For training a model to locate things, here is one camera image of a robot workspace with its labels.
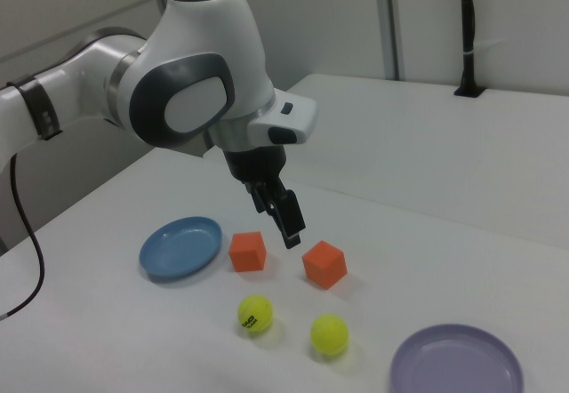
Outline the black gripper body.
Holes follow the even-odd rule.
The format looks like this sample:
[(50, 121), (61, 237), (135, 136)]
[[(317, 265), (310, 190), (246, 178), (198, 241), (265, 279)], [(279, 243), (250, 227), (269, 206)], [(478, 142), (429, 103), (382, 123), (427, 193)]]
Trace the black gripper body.
[(254, 148), (243, 152), (223, 151), (232, 176), (244, 183), (276, 182), (285, 166), (283, 146)]

